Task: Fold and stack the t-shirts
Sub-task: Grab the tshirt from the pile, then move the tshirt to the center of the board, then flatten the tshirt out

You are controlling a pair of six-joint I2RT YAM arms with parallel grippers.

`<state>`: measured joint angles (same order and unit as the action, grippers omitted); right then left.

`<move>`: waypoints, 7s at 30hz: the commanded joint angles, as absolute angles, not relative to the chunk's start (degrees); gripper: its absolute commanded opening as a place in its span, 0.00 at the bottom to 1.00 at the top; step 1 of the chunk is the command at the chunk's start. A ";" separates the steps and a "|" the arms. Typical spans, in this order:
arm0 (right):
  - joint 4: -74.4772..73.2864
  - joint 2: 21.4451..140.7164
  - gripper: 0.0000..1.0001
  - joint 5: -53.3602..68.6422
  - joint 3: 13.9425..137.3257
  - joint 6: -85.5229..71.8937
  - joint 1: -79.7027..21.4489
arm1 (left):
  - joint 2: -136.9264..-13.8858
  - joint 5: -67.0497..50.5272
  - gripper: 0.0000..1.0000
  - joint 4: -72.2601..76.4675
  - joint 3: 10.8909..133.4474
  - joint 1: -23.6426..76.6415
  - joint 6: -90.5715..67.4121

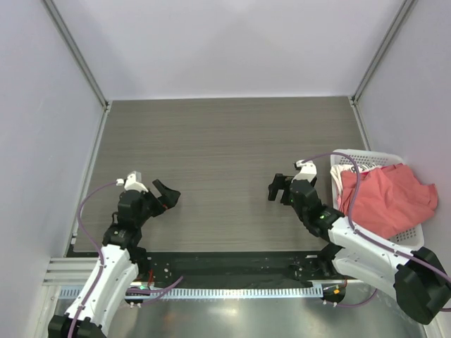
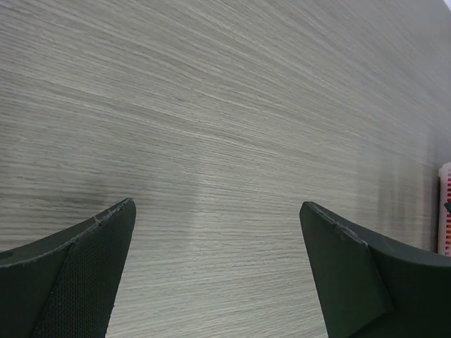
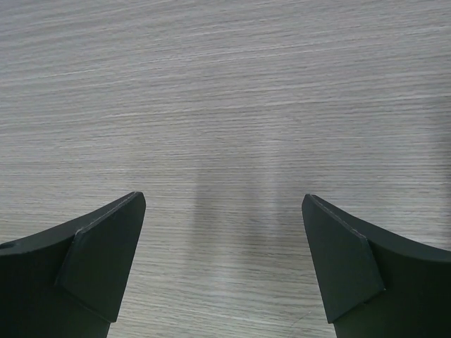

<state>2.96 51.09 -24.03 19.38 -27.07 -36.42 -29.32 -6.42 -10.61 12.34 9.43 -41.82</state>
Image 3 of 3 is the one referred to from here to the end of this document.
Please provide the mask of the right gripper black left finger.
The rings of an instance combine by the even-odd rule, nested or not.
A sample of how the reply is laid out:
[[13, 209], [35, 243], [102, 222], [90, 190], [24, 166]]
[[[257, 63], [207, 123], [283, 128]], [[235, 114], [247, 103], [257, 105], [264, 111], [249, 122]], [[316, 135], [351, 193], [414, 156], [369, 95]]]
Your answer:
[[142, 192], [1, 245], [2, 337], [107, 337], [144, 221]]

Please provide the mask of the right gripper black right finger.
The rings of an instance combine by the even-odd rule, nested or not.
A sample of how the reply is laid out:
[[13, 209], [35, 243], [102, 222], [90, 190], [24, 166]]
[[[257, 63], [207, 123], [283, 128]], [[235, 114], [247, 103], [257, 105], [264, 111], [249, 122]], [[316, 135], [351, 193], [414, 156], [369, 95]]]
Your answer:
[[337, 337], [449, 337], [450, 252], [308, 194], [302, 217]]

